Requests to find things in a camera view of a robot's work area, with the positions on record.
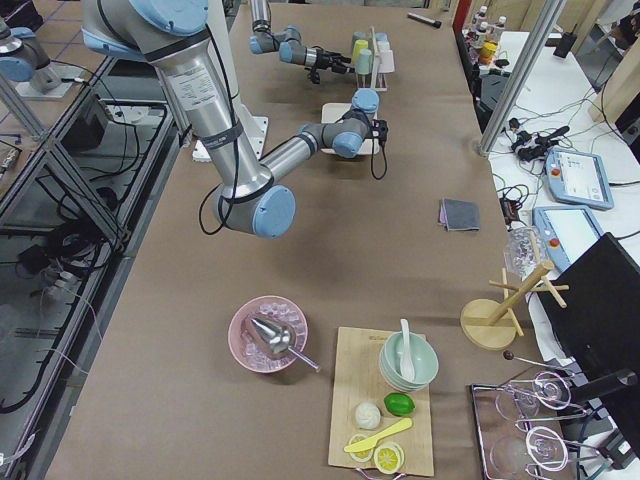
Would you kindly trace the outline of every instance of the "cutting board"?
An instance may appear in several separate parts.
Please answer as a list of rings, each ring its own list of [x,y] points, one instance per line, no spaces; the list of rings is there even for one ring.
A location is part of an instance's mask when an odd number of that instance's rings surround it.
[[[357,463],[343,451],[343,448],[354,434],[364,433],[370,436],[399,420],[384,406],[384,397],[394,390],[386,384],[378,370],[380,349],[392,333],[349,327],[340,327],[338,330],[329,465],[375,468],[373,459],[368,463]],[[429,388],[410,393],[409,396],[416,405],[412,414],[413,427],[387,439],[400,444],[405,452],[405,463],[400,469],[401,472],[432,477],[434,472]],[[375,403],[382,413],[382,422],[376,430],[361,430],[355,423],[355,409],[365,401]]]

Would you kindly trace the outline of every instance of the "black screen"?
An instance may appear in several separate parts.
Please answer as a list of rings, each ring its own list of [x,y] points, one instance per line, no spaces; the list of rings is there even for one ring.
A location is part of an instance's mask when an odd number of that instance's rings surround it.
[[[592,381],[628,368],[640,374],[640,268],[609,233],[553,283],[569,285],[560,308],[540,294],[555,335]],[[640,456],[640,386],[601,398]]]

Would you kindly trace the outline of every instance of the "white spoon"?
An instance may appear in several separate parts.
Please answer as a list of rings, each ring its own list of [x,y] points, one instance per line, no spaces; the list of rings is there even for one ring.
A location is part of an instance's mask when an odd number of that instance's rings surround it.
[[[416,371],[411,360],[411,344],[409,342],[409,322],[406,318],[400,319],[402,326],[402,357],[400,358],[400,375],[408,382],[413,382],[416,378]]]

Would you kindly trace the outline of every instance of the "blue joint cap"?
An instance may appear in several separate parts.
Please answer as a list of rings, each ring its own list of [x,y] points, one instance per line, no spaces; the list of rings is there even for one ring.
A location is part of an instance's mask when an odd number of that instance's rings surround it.
[[[15,27],[11,29],[11,35],[20,40],[24,40],[25,38],[36,38],[36,34],[33,33],[33,30],[27,27]]]
[[[154,27],[180,37],[201,31],[207,23],[208,0],[129,0]]]
[[[331,147],[343,158],[353,158],[358,154],[364,139],[355,132],[341,132],[333,139]]]
[[[144,55],[138,50],[127,47],[120,43],[116,43],[113,40],[99,37],[84,28],[82,29],[82,35],[84,37],[84,44],[89,50],[102,53],[108,57],[120,58],[122,60],[131,60],[133,62],[145,62]]]
[[[296,199],[283,185],[276,185],[265,193],[253,213],[253,231],[258,237],[277,238],[293,223]]]
[[[293,61],[293,49],[287,42],[282,42],[280,44],[280,50],[278,50],[278,53],[280,54],[280,60],[283,62],[291,63]]]
[[[351,105],[365,113],[375,113],[380,106],[380,97],[371,88],[359,88],[351,99]]]
[[[262,47],[260,46],[260,42],[258,41],[258,37],[256,37],[255,35],[251,35],[249,37],[249,50],[251,50],[251,53],[255,53],[256,55],[264,53],[262,51]]]
[[[0,57],[0,72],[13,82],[28,82],[35,69],[22,58]]]

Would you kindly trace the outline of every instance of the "stack of bowls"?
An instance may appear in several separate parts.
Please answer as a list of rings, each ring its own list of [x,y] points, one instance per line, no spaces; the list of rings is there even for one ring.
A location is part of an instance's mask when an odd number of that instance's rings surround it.
[[[404,352],[402,332],[391,334],[380,350],[379,367],[382,378],[400,392],[417,392],[436,378],[438,357],[431,345],[415,333],[409,334],[411,360],[415,369],[415,378],[409,381],[400,374],[400,360]]]

